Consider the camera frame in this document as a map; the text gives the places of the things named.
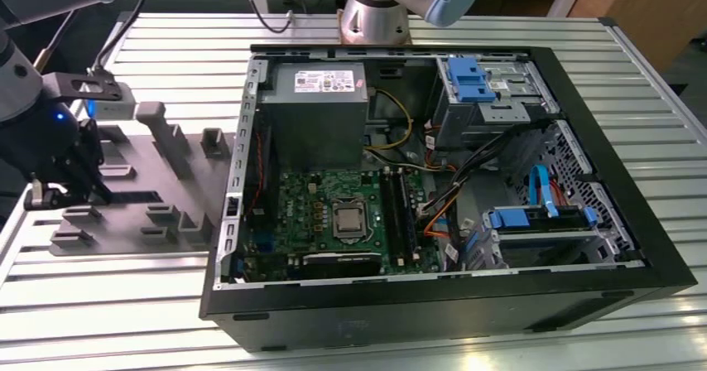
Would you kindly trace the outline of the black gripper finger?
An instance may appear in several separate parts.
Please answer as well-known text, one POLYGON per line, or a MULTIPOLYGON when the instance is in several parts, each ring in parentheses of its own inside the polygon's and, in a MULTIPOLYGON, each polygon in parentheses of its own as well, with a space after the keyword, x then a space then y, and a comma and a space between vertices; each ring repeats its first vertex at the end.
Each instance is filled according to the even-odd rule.
POLYGON ((25 191, 23 209, 26 210, 57 210, 75 205, 83 205, 91 194, 91 178, 83 173, 69 173, 59 176, 61 182, 57 182, 65 190, 49 186, 49 183, 41 181, 35 174, 29 175, 30 187, 25 191))
POLYGON ((99 205, 109 204, 109 189, 102 182, 99 166, 103 162, 99 132, 95 121, 86 118, 78 121, 78 137, 73 144, 75 166, 79 169, 81 188, 87 199, 99 205))

